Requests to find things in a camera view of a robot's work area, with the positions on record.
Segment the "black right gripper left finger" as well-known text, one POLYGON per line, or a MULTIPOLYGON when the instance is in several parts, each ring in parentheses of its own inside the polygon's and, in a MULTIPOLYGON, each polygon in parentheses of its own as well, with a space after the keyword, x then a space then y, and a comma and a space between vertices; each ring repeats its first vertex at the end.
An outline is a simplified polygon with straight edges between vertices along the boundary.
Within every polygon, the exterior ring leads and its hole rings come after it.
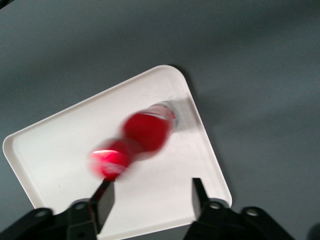
POLYGON ((96 240, 114 203, 114 182, 103 180, 91 198, 77 200, 68 209, 66 238, 96 240))

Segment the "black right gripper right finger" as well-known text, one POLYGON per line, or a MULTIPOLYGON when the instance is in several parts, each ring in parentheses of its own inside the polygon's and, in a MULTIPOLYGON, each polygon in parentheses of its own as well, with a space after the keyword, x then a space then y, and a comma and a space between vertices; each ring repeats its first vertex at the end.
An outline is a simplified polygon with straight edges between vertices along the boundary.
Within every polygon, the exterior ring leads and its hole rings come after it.
POLYGON ((192 206, 195 221, 188 228, 185 240, 245 240, 247 230, 241 217, 225 201, 209 198, 200 178, 192 179, 192 206))

